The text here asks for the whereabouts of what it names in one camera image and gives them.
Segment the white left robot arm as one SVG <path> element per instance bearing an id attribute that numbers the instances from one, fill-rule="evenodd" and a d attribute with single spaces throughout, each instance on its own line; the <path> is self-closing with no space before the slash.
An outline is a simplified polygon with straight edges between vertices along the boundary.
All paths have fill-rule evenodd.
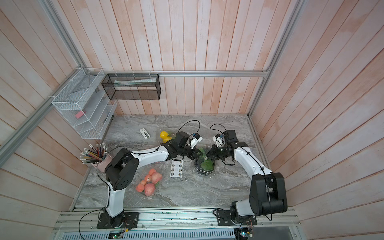
<path id="1" fill-rule="evenodd" d="M 136 153 L 126 148 L 121 149 L 105 167 L 109 195 L 107 205 L 99 217 L 97 229 L 136 228 L 139 214 L 124 213 L 123 202 L 125 189 L 132 183 L 137 169 L 173 160 L 178 156 L 194 160 L 202 155 L 196 148 L 202 139 L 198 133 L 189 135 L 178 132 L 174 139 L 156 148 Z"/>

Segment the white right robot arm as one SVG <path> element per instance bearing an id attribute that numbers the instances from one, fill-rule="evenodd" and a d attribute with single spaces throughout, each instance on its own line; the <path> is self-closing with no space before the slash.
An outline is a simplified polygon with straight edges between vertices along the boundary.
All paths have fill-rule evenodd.
<path id="1" fill-rule="evenodd" d="M 249 197 L 233 202 L 228 213 L 234 224 L 242 224 L 251 216 L 272 216 L 288 210 L 285 179 L 268 169 L 252 153 L 248 144 L 240 142 L 236 131 L 228 130 L 213 137 L 215 142 L 207 154 L 215 160 L 226 158 L 239 163 L 251 179 Z"/>

